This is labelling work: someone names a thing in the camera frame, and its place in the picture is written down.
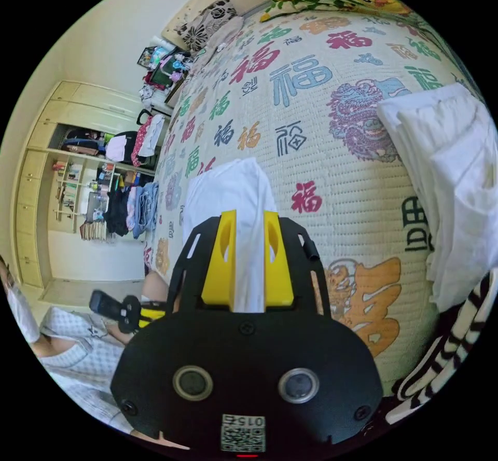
screw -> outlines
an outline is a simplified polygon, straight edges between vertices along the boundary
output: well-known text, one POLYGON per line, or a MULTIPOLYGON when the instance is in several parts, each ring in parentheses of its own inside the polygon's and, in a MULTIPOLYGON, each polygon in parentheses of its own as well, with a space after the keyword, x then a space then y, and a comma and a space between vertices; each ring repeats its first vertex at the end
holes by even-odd
POLYGON ((354 419, 356 421, 363 421, 370 414, 370 406, 360 406, 354 413, 354 419))
POLYGON ((246 336, 252 335, 256 328, 252 323, 246 321, 239 326, 239 331, 246 336))
POLYGON ((124 400, 121 403, 121 411, 129 416, 136 416, 137 414, 136 405, 130 400, 124 400))

white shirt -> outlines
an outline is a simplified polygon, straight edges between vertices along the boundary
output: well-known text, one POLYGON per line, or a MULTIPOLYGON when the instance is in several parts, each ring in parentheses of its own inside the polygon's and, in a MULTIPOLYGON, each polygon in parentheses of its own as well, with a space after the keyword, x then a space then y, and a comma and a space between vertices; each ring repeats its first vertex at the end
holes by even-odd
POLYGON ((54 381, 94 418, 129 434, 133 427, 110 392, 124 345, 107 332, 103 319, 51 307, 40 331, 50 337, 76 341, 58 356, 39 359, 54 381))

wall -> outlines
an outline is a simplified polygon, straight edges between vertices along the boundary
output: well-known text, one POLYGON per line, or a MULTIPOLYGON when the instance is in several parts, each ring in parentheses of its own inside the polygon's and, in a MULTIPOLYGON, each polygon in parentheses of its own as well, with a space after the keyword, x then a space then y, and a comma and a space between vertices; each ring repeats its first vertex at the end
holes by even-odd
POLYGON ((102 1, 63 36, 66 78, 137 94, 140 53, 186 1, 102 1))
MULTIPOLYGON (((7 198, 0 202, 0 253, 7 262, 12 264, 10 197, 19 154, 50 90, 56 82, 68 79, 137 94, 145 74, 136 64, 140 53, 185 1, 104 0, 79 19, 43 58, 19 97, 0 150, 2 196, 7 198)), ((80 241, 77 235, 59 237, 59 250, 76 240, 80 241)), ((126 248, 132 248, 130 255, 136 256, 142 244, 127 244, 126 248)))
POLYGON ((120 281, 144 277, 144 244, 139 241, 101 244, 83 242, 79 233, 49 231, 48 247, 55 278, 120 281))

pink clothing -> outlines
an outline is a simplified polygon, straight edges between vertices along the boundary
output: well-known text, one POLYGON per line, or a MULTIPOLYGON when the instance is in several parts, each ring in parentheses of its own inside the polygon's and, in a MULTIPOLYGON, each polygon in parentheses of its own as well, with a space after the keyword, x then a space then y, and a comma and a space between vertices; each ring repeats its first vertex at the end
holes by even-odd
POLYGON ((133 152, 131 154, 131 161, 133 162, 133 165, 135 167, 140 167, 140 160, 138 160, 137 155, 139 154, 140 149, 142 148, 142 145, 144 144, 144 139, 145 136, 147 135, 147 131, 149 129, 150 123, 152 122, 153 117, 150 116, 145 124, 140 126, 140 129, 138 130, 136 134, 136 141, 135 141, 135 146, 133 147, 133 152))

black and white striped fabric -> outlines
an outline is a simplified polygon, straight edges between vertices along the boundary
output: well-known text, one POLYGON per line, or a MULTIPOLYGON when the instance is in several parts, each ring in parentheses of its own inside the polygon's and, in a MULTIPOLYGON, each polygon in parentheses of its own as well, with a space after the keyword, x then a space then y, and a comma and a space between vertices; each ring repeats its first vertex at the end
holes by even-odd
POLYGON ((449 335, 438 337, 397 390, 401 404, 385 420, 394 424, 427 403, 452 377, 479 338, 498 293, 498 268, 491 270, 464 302, 449 335))

